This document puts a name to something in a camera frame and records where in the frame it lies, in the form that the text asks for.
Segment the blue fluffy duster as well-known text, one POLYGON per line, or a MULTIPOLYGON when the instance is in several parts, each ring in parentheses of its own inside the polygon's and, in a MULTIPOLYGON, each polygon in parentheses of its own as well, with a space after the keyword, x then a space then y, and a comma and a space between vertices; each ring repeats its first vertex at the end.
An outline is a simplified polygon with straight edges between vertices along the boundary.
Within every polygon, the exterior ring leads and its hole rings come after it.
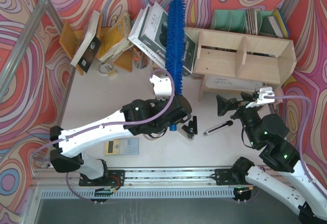
POLYGON ((184 18, 184 0, 172 0, 168 9, 166 70, 172 76, 176 95, 182 94, 184 18))

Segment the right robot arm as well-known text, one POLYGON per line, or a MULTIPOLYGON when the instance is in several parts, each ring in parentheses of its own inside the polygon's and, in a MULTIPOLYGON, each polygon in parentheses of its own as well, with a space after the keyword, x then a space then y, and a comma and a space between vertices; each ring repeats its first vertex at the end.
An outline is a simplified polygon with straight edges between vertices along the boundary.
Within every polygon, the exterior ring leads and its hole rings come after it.
POLYGON ((242 92, 241 97, 238 101, 217 95, 218 116, 235 111, 230 118, 240 120, 241 135, 246 135, 250 142, 248 148, 260 151, 263 163, 291 185, 271 177, 245 157, 240 157, 230 169, 215 169, 211 178, 220 186, 254 185, 291 209, 301 223, 326 223, 326 189, 311 175, 302 148, 294 147, 285 139, 289 129, 277 114, 258 115, 261 106, 285 97, 276 96, 271 87, 253 94, 242 92))

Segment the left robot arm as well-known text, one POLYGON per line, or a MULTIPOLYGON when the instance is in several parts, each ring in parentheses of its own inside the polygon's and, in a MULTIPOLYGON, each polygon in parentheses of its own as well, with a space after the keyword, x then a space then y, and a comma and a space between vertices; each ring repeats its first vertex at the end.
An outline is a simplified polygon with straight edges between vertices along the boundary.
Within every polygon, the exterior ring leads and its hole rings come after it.
POLYGON ((76 171, 91 181, 107 179, 106 162, 88 155, 86 149, 113 139, 161 134, 171 125, 188 121, 191 112, 190 103, 182 95, 167 101, 136 99, 88 125, 70 130, 53 127, 54 149, 50 152, 50 162, 58 173, 76 171))

